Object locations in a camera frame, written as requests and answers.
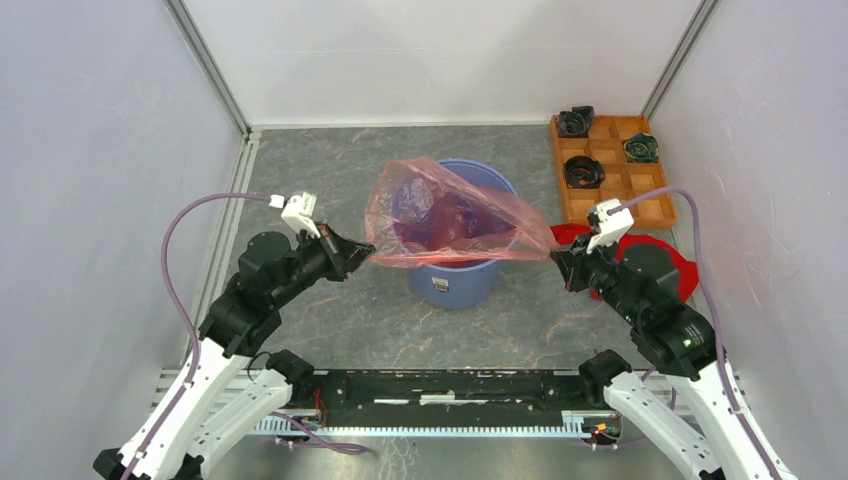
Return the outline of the blue plastic trash bin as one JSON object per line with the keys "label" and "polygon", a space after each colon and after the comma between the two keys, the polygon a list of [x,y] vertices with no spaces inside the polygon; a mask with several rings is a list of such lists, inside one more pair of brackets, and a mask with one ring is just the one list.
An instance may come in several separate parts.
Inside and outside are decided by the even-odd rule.
{"label": "blue plastic trash bin", "polygon": [[[510,181],[496,169],[474,160],[451,158],[439,164],[473,186],[502,193],[516,192]],[[488,234],[505,234],[514,225],[453,194],[436,202],[446,218],[416,215],[394,225],[395,234],[406,251],[416,244],[427,250],[447,245],[451,238],[476,240]],[[470,308],[493,289],[500,273],[497,260],[467,260],[423,265],[408,271],[413,289],[433,306],[443,309]]]}

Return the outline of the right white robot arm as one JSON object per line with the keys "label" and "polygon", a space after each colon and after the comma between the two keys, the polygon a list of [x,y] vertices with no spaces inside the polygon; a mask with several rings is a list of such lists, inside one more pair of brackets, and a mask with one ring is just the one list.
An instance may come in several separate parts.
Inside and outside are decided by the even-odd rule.
{"label": "right white robot arm", "polygon": [[577,392],[632,422],[689,479],[792,479],[748,412],[712,324],[644,273],[590,248],[588,236],[551,251],[569,292],[591,289],[630,326],[638,352],[689,405],[691,426],[623,358],[603,351],[579,368]]}

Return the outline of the red translucent trash bag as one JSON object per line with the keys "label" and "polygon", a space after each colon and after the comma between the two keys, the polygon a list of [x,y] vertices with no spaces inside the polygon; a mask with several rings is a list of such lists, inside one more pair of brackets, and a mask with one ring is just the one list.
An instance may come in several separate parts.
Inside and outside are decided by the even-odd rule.
{"label": "red translucent trash bag", "polygon": [[370,260],[393,268],[547,261],[558,246],[543,215],[509,187],[476,185],[429,157],[388,162],[364,216]]}

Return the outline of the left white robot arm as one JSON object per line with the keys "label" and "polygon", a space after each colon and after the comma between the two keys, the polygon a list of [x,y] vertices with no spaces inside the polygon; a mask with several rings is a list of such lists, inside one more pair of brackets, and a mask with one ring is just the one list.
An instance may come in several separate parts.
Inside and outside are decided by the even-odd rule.
{"label": "left white robot arm", "polygon": [[204,479],[262,419],[286,404],[306,405],[314,369],[289,350],[233,400],[214,407],[237,374],[280,326],[280,311],[317,281],[342,282],[371,256],[373,245],[344,238],[320,223],[292,245],[280,232],[255,235],[238,271],[210,306],[199,344],[154,413],[122,447],[100,452],[104,479]]}

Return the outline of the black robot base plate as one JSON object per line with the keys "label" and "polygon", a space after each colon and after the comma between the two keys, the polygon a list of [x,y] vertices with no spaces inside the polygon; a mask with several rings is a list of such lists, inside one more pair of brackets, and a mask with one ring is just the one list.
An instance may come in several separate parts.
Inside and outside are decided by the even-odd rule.
{"label": "black robot base plate", "polygon": [[295,384],[285,410],[330,426],[541,426],[565,412],[608,412],[576,371],[317,371]]}

